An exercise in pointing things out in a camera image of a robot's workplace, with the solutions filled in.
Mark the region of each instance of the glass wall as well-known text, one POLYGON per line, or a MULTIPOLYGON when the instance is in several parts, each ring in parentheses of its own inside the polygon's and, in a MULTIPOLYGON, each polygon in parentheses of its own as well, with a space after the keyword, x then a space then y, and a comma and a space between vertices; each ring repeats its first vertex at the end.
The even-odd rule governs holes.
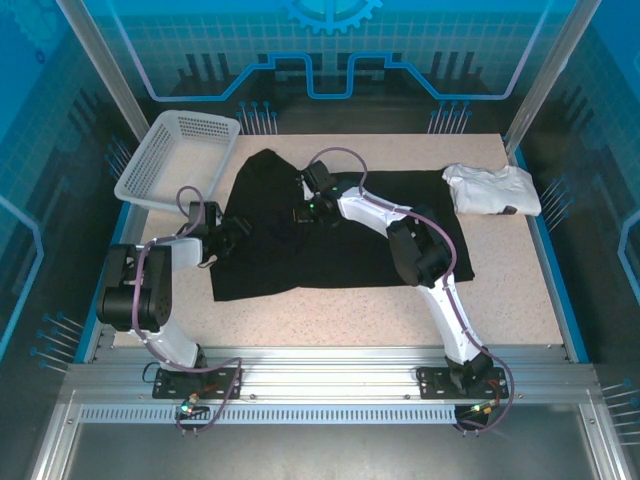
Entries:
POLYGON ((605 386, 640 382, 638 22, 640 4, 603 0, 522 144, 605 386))
POLYGON ((573 4, 87 2, 149 120, 275 113, 279 133, 504 133, 573 4))
POLYGON ((55 2, 0 2, 0 67, 0 478, 9 479, 27 475, 38 451, 120 211, 113 186, 126 158, 116 149, 136 144, 55 2))

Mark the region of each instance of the gear logo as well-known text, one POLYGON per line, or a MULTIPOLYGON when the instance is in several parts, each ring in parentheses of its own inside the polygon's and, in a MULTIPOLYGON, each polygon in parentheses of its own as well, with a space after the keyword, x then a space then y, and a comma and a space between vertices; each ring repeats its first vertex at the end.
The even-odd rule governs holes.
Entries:
POLYGON ((313 33, 324 30, 333 35, 336 30, 347 33, 349 27, 360 28, 362 19, 371 19, 372 10, 382 7, 381 0, 285 0, 289 20, 311 27, 313 33))
POLYGON ((0 13, 11 13, 20 31, 36 48, 54 40, 58 29, 55 0, 0 0, 0 13))

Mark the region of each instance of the enclosure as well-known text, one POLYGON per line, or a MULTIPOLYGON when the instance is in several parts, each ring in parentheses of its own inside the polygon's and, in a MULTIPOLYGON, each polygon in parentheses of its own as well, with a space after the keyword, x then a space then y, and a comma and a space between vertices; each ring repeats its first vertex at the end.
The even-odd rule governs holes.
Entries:
MULTIPOLYGON (((636 478, 639 21, 622 0, 0 4, 0 476, 636 478), (343 146, 372 171, 530 172, 539 216, 457 217, 460 296, 513 370, 504 423, 463 436, 456 402, 421 398, 416 368, 444 353, 408 286, 214 302, 191 269, 173 314, 244 373, 219 425, 183 438, 141 377, 151 355, 96 317, 109 245, 184 223, 114 195, 171 111, 237 125, 211 171, 223 210, 264 149, 300 169, 343 146)), ((167 192, 209 161, 196 144, 167 192)))

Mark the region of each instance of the speckled tabletop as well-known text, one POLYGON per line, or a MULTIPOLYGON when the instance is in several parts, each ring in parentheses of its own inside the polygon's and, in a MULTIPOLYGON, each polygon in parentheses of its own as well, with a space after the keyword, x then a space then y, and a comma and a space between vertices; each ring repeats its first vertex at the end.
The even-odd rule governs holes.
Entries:
MULTIPOLYGON (((352 148, 371 170, 435 170, 461 162, 499 169, 507 158, 499 135, 240 136, 213 196, 224 208, 245 160, 264 148, 303 167, 329 146, 352 148)), ((357 171, 348 154, 323 156, 330 171, 357 171)), ((476 277, 458 293, 480 338, 492 344, 559 344, 562 338, 523 216, 459 215, 476 277)), ((175 232, 184 217, 149 213, 143 240, 175 232)), ((204 346, 441 345, 420 295, 411 287, 306 289, 214 302, 208 270, 173 277, 173 314, 204 346)), ((117 334, 116 346, 137 346, 117 334)))

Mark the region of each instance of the folded white shirt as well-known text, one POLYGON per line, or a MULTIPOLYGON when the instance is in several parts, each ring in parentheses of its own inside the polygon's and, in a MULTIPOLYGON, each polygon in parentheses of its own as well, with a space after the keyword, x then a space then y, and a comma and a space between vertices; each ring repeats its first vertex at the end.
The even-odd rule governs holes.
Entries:
POLYGON ((444 170, 456 213, 539 215, 540 199, 531 175, 507 165, 490 172, 461 163, 444 170))

